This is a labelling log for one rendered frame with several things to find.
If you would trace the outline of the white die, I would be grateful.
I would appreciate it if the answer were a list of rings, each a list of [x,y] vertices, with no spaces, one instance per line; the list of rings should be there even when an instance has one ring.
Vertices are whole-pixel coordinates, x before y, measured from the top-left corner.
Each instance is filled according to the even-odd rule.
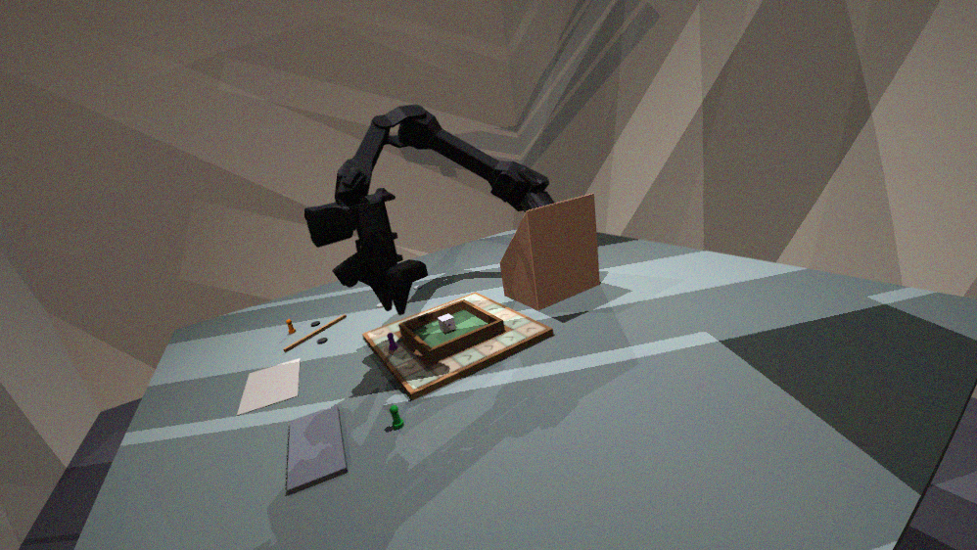
[[[450,314],[446,314],[444,316],[438,317],[438,322],[439,322],[440,329],[444,333],[456,329],[454,317],[452,317]]]

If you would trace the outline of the green pawn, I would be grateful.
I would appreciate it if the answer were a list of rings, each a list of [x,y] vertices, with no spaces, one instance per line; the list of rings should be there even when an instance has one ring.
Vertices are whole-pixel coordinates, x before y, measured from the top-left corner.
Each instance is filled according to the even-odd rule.
[[[403,424],[403,421],[398,416],[397,407],[395,405],[393,405],[391,407],[391,409],[390,409],[390,412],[392,413],[392,416],[393,416],[393,419],[394,419],[394,421],[393,421],[393,427],[394,427],[394,429],[395,430],[401,429],[404,426],[404,424]]]

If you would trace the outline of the brown wooden stick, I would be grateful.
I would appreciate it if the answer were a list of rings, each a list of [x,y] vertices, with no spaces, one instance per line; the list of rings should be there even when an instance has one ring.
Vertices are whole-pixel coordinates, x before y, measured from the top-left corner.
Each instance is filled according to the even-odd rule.
[[[307,341],[307,340],[309,340],[309,339],[311,339],[311,338],[313,338],[313,337],[314,337],[315,335],[317,335],[317,334],[319,334],[320,332],[322,332],[322,331],[324,331],[324,330],[326,330],[327,328],[329,328],[329,327],[331,327],[331,326],[333,326],[333,324],[335,324],[335,323],[337,323],[337,322],[339,322],[340,320],[342,320],[342,319],[344,319],[344,318],[346,318],[346,317],[347,317],[347,315],[346,315],[346,314],[343,314],[343,315],[341,315],[340,317],[338,317],[338,318],[336,318],[336,319],[334,319],[334,320],[332,320],[332,322],[330,322],[330,323],[328,323],[328,324],[326,324],[325,326],[323,326],[323,327],[321,327],[321,328],[319,328],[319,329],[317,329],[316,331],[314,331],[313,333],[311,333],[311,334],[309,334],[308,336],[306,336],[306,337],[304,337],[304,338],[302,338],[302,339],[299,339],[298,341],[296,341],[296,342],[294,342],[293,344],[290,344],[290,345],[288,345],[288,346],[287,346],[286,348],[284,348],[284,352],[288,352],[288,351],[289,351],[290,349],[292,349],[292,348],[294,348],[295,346],[297,346],[297,345],[299,345],[299,344],[301,344],[302,342],[304,342],[304,341]]]

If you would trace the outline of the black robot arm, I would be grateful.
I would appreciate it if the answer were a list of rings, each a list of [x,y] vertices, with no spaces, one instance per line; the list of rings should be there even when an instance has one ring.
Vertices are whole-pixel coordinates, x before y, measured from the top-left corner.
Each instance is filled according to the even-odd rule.
[[[399,126],[398,135],[390,135]],[[391,227],[385,202],[395,196],[385,188],[369,194],[372,171],[384,145],[417,150],[433,149],[476,175],[487,180],[491,193],[516,210],[534,209],[555,204],[545,192],[548,177],[514,161],[499,161],[442,129],[438,120],[419,105],[397,107],[386,115],[375,116],[355,156],[337,173],[335,202],[310,206],[304,217],[311,242],[318,248],[347,238],[353,231],[370,234]],[[349,288],[362,277],[381,271],[371,249],[355,245],[356,253],[332,271]],[[370,269],[371,267],[371,269]],[[378,271],[377,271],[378,270]]]

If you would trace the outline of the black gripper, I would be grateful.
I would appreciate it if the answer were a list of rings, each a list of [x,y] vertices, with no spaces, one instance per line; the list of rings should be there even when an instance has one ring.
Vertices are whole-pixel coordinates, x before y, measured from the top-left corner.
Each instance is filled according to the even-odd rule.
[[[409,291],[412,282],[428,276],[426,264],[418,260],[408,259],[401,263],[401,254],[396,254],[395,239],[398,238],[397,232],[392,232],[392,228],[358,235],[355,240],[356,245],[366,245],[371,249],[377,258],[381,271],[372,273],[372,270],[362,277],[362,282],[372,288],[386,311],[393,309],[393,301],[399,315],[404,314]]]

